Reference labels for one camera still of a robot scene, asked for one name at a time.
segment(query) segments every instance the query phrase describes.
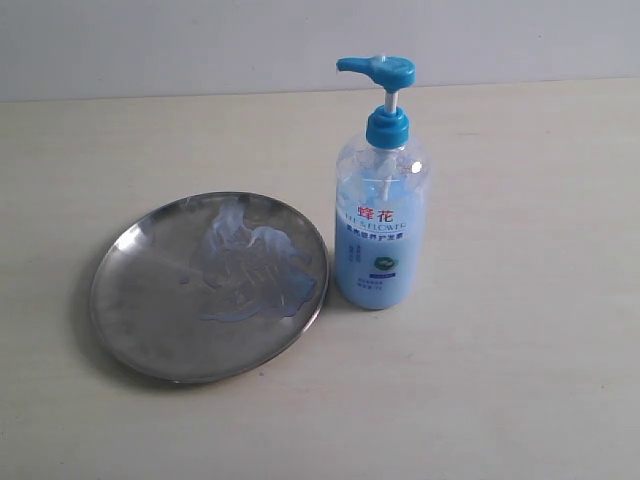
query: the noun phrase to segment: blue bottle cap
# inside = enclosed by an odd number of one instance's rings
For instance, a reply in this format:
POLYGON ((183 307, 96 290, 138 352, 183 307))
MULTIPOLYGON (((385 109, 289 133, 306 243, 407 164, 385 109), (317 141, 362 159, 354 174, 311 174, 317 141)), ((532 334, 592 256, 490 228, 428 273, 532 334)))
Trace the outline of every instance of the blue bottle cap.
POLYGON ((416 81, 416 67, 402 57, 341 58, 338 71, 367 75, 386 90, 385 104, 376 108, 367 122, 367 141, 377 148, 392 149, 409 141, 409 117, 397 107, 398 90, 416 81))

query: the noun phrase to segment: white wall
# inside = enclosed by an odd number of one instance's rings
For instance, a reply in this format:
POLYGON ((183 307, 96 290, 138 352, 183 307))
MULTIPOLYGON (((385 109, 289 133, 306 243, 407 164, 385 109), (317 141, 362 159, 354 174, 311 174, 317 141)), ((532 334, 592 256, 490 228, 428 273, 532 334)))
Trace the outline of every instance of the white wall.
POLYGON ((640 0, 0 0, 0 101, 640 75, 640 0))

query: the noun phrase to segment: metal plate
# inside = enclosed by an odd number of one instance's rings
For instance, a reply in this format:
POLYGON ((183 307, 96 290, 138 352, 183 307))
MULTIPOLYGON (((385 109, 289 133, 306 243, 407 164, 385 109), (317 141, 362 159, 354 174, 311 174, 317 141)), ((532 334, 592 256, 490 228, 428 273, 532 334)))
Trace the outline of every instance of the metal plate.
POLYGON ((318 315, 328 255, 313 224, 261 195, 166 205, 109 249, 91 291, 105 345, 145 374, 220 380, 291 345, 318 315))

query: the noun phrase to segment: light wood surface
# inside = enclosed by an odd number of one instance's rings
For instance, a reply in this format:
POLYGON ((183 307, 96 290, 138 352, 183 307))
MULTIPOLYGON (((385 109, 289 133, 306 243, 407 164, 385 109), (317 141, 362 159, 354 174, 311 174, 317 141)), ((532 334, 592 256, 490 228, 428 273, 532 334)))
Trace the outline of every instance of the light wood surface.
POLYGON ((0 104, 0 478, 640 478, 640 80, 412 89, 433 159, 411 297, 331 292, 198 388, 93 343, 91 275, 147 211, 249 190, 333 248, 335 158, 379 90, 0 104))

